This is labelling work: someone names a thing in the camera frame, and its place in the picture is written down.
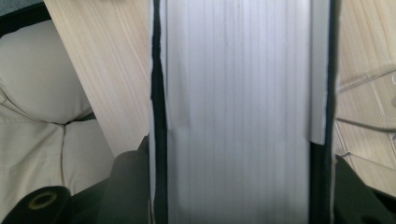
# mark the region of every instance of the white paper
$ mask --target white paper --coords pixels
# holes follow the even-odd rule
[[[311,1],[163,2],[169,223],[308,223]]]
[[[330,1],[312,1],[311,142],[324,145],[329,61]]]

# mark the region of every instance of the white page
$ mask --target white page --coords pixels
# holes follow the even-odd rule
[[[311,142],[324,145],[329,62],[330,1],[312,1]]]
[[[311,1],[163,2],[169,223],[307,223]]]

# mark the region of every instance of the white leather chair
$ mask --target white leather chair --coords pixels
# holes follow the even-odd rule
[[[43,21],[0,38],[0,220],[28,193],[72,194],[108,177],[114,157],[61,38]]]

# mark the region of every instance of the metal grommet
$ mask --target metal grommet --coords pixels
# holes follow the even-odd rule
[[[32,201],[29,202],[29,208],[32,210],[38,210],[47,207],[48,205],[55,202],[58,194],[54,191],[46,191],[35,196]]]

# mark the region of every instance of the light wood grain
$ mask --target light wood grain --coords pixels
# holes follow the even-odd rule
[[[396,196],[396,171],[379,163],[368,161],[358,156],[348,156],[349,164],[368,186]]]
[[[339,89],[396,68],[396,1],[343,0],[339,38]],[[379,78],[340,93],[336,116],[385,125],[396,115],[390,104],[395,86]],[[392,133],[340,121],[334,125],[333,150],[369,186],[396,195],[396,150]]]
[[[149,133],[149,1],[46,0],[117,156]]]
[[[340,26],[341,87],[396,68],[396,1],[344,0]]]

